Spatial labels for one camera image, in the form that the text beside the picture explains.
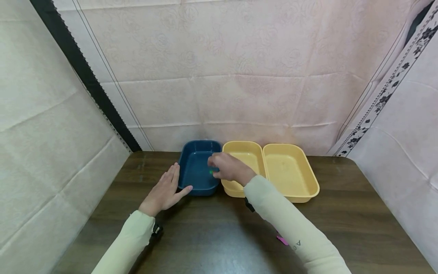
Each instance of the floral patterned fabric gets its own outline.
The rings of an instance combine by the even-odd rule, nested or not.
[[[438,3],[330,152],[353,159],[438,271]]]

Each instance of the table surface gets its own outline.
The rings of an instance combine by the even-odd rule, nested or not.
[[[172,152],[132,154],[53,273],[91,273],[129,214],[178,158]],[[434,273],[353,161],[308,159],[321,191],[296,206],[338,248],[353,274]],[[275,229],[221,185],[211,197],[185,197],[157,222],[164,233],[131,273],[304,273],[290,247],[276,240]]]

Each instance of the hand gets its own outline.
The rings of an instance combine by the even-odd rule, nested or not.
[[[139,211],[146,215],[155,217],[158,212],[169,209],[189,194],[193,186],[189,185],[178,193],[178,179],[180,177],[180,166],[175,163],[167,172],[161,176],[158,183],[149,192],[146,199],[141,203]]]
[[[213,177],[236,181],[246,186],[257,174],[244,162],[225,152],[213,153],[208,160],[208,166],[219,168],[219,172],[213,172]]]

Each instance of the sleeve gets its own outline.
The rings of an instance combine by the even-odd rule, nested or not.
[[[138,210],[131,214],[120,234],[105,252],[92,274],[126,274],[149,244],[155,218]]]
[[[287,240],[309,274],[351,274],[336,247],[263,176],[244,187],[255,211]]]

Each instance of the yellow plastic tray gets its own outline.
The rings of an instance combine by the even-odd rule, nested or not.
[[[266,176],[263,150],[255,142],[231,141],[223,145],[223,152],[229,153],[251,167],[255,173]],[[221,180],[225,193],[231,197],[244,198],[244,189],[236,181]]]
[[[263,148],[268,180],[289,201],[306,203],[319,193],[319,184],[304,151],[290,144]]]

